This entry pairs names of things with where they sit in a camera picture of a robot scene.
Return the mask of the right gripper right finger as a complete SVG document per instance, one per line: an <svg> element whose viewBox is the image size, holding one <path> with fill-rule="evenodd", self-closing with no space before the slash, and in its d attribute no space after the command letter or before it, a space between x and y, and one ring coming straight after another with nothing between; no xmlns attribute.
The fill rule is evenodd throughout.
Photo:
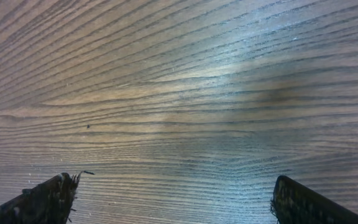
<svg viewBox="0 0 358 224"><path fill-rule="evenodd" d="M277 177L270 212L279 224L358 224L358 214L285 175Z"/></svg>

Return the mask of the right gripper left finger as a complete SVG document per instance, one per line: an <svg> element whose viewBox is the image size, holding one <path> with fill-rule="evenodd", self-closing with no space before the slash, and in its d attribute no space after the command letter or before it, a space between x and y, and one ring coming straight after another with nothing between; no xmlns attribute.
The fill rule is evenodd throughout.
<svg viewBox="0 0 358 224"><path fill-rule="evenodd" d="M83 173L62 172L32 189L23 189L0 205L0 224L66 224Z"/></svg>

